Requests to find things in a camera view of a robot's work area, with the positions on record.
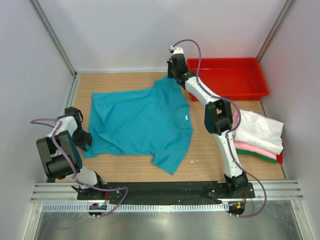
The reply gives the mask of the teal t shirt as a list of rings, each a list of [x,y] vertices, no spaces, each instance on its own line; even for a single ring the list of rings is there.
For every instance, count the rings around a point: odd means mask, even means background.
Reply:
[[[150,155],[173,175],[193,134],[190,106],[180,86],[167,76],[146,89],[93,93],[88,122],[92,145],[86,159],[101,154]]]

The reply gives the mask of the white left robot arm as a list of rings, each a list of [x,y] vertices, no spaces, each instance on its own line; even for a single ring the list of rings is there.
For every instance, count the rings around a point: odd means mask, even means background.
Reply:
[[[106,194],[102,178],[87,169],[82,162],[78,149],[86,152],[93,137],[83,127],[82,112],[71,106],[64,109],[64,115],[54,118],[41,118],[32,124],[45,125],[45,121],[54,121],[52,131],[36,141],[41,164],[49,179],[68,179],[79,184],[73,189],[83,196],[101,200]]]

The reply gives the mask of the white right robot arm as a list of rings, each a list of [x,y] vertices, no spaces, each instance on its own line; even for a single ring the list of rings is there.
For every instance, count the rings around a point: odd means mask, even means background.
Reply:
[[[231,103],[210,90],[196,75],[188,70],[182,52],[171,51],[168,63],[168,77],[191,93],[204,106],[204,125],[215,138],[224,165],[225,192],[237,198],[248,186],[248,177],[239,161],[232,140],[233,115]]]

